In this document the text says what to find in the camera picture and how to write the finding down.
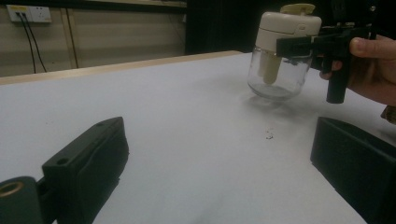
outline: white table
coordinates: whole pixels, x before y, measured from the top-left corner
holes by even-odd
[[[123,116],[131,157],[94,223],[365,223],[309,157],[318,116],[395,145],[384,106],[351,91],[327,104],[314,70],[299,96],[267,102],[248,87],[250,57],[0,86],[0,181],[38,180],[94,123]]]

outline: clear glass jar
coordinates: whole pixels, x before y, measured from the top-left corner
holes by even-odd
[[[247,83],[257,95],[285,101],[300,93],[311,57],[277,58],[259,47],[253,50]]]

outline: black wire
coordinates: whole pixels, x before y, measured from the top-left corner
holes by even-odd
[[[27,27],[29,28],[30,34],[32,34],[33,40],[35,41],[35,35],[33,34],[32,29],[30,28],[30,24],[29,24],[29,21],[28,21],[27,18],[26,18],[26,14],[23,13],[22,15],[23,15],[23,17],[26,19]],[[37,49],[38,59],[40,60],[41,65],[42,65],[43,68],[44,68],[44,72],[47,72],[47,69],[46,69],[46,67],[45,67],[44,64],[43,64],[43,60],[41,59],[40,50],[38,49],[38,45],[37,45],[37,42],[36,42],[36,41],[35,41],[35,48]]]
[[[168,2],[168,0],[161,0],[161,2],[163,3],[164,6],[166,6],[165,2]],[[182,37],[181,34],[178,32],[177,27],[176,27],[176,26],[174,25],[174,23],[172,22],[171,14],[168,14],[168,19],[169,19],[169,22],[171,23],[172,27],[174,28],[175,33],[177,34],[177,36],[178,36],[180,42],[181,42],[183,45],[186,44],[186,43],[184,42],[184,40],[183,40],[183,37]]]
[[[27,29],[26,29],[26,26],[25,26],[25,24],[24,24],[24,21],[23,21],[23,18],[22,18],[22,16],[21,16],[21,14],[20,14],[19,12],[17,12],[17,15],[21,18],[21,22],[22,22],[22,25],[23,25],[23,29],[25,30],[27,39],[29,40],[30,53],[32,54],[32,61],[33,61],[33,70],[34,70],[34,72],[35,72],[35,55],[33,54],[32,41],[30,40],[30,36],[29,36],[29,34],[27,33]]]

